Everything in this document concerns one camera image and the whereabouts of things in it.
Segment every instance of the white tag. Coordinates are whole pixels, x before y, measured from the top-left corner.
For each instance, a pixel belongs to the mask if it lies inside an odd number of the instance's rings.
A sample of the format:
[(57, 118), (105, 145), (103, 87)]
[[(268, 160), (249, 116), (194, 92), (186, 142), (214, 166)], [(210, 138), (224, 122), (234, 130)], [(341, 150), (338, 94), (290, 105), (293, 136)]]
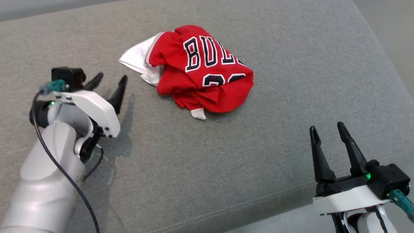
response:
[(197, 108), (197, 109), (191, 110), (191, 115), (194, 118), (197, 118), (197, 119), (200, 119), (200, 120), (207, 119), (206, 116), (204, 115), (204, 108)]

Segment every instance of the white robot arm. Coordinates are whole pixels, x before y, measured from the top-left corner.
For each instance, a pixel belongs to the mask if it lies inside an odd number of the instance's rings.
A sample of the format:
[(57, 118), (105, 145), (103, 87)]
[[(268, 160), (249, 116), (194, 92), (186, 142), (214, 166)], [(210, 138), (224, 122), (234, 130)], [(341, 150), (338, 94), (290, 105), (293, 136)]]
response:
[[(100, 147), (99, 139), (115, 138), (120, 132), (117, 114), (128, 81), (124, 76), (112, 98), (105, 100), (92, 91), (102, 77), (99, 73), (83, 86), (86, 77), (82, 69), (52, 69), (52, 82), (43, 86), (40, 93), (53, 91), (57, 101), (34, 101), (30, 120), (36, 131), (38, 125), (45, 130), (23, 163), (21, 181), (0, 233), (64, 232), (75, 206), (76, 191), (90, 210), (99, 232), (92, 208), (79, 186), (90, 174), (85, 176), (84, 164), (90, 160), (94, 148)], [(47, 150), (53, 158), (48, 158)]]

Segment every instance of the chicago bulls jersey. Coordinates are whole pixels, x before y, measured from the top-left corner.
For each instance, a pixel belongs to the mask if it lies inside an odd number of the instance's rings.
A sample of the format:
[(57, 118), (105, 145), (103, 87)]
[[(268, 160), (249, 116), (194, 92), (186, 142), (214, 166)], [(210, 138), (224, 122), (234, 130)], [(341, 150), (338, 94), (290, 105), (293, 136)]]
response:
[[(141, 72), (145, 68), (140, 62), (137, 69), (132, 68), (157, 85), (159, 94), (172, 94), (179, 107), (229, 112), (245, 102), (253, 86), (253, 71), (203, 28), (186, 25), (174, 32), (159, 33), (150, 41), (151, 45), (148, 40), (142, 43), (147, 50), (144, 65), (148, 70), (164, 66), (164, 73), (154, 77), (150, 75), (153, 72)], [(142, 50), (142, 46), (135, 48), (134, 53)], [(134, 66), (130, 59), (122, 59), (126, 66)]]

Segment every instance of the gray fabric surface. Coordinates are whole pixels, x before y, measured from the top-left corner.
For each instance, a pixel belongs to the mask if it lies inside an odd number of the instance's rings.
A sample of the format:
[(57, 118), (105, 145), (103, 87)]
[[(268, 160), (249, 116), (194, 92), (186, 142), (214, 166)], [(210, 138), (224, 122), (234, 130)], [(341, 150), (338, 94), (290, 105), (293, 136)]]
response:
[[(247, 102), (193, 119), (118, 63), (158, 32), (204, 27), (255, 72)], [(130, 81), (122, 132), (84, 184), (103, 232), (222, 232), (309, 204), (308, 129), (337, 176), (349, 172), (336, 122), (368, 160), (413, 160), (413, 99), (351, 0), (122, 1), (0, 23), (0, 218), (36, 142), (28, 120), (55, 66), (103, 72), (108, 97)], [(92, 232), (78, 202), (68, 232)]]

